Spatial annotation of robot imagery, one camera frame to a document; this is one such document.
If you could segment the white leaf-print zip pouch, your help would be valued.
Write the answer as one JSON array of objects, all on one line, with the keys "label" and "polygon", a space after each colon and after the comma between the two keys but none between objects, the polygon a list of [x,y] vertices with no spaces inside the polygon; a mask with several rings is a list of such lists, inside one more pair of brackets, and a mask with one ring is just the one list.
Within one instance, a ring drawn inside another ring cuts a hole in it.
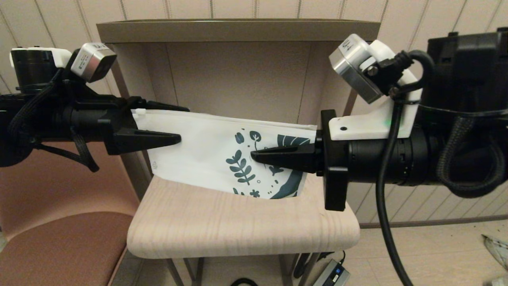
[{"label": "white leaf-print zip pouch", "polygon": [[141,108],[132,115],[140,130],[181,136],[176,145],[147,151],[153,174],[162,179],[261,199],[303,190],[303,172],[258,163],[251,152],[314,143],[316,125]]}]

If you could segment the beige wooden hutch desk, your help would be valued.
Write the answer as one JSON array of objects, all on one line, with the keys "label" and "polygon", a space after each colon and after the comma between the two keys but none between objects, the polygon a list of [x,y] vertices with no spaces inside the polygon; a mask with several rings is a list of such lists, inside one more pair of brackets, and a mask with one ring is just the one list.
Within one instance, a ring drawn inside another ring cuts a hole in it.
[{"label": "beige wooden hutch desk", "polygon": [[[377,38],[379,22],[337,19],[142,19],[97,25],[119,55],[123,97],[192,112],[316,124],[325,104],[350,114],[355,93],[328,55],[349,34]],[[360,226],[352,209],[324,209],[323,183],[307,176],[301,197],[256,200],[153,177],[129,229],[136,256],[164,261],[177,286],[201,286],[203,263],[274,255],[284,286],[301,252],[348,249]]]}]

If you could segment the silver power adapter box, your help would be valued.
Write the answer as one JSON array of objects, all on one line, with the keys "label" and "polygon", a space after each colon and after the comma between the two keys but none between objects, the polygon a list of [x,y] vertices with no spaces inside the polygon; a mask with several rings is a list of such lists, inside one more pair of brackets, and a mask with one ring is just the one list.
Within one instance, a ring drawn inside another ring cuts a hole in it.
[{"label": "silver power adapter box", "polygon": [[350,272],[332,259],[312,286],[345,286],[350,277]]}]

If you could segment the brown upholstered chair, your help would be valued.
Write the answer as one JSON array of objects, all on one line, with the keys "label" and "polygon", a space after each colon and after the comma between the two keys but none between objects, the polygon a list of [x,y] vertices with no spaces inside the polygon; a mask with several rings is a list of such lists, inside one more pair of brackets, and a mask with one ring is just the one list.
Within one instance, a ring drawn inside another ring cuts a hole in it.
[{"label": "brown upholstered chair", "polygon": [[139,199],[119,156],[89,143],[100,167],[35,150],[0,167],[0,286],[109,286]]}]

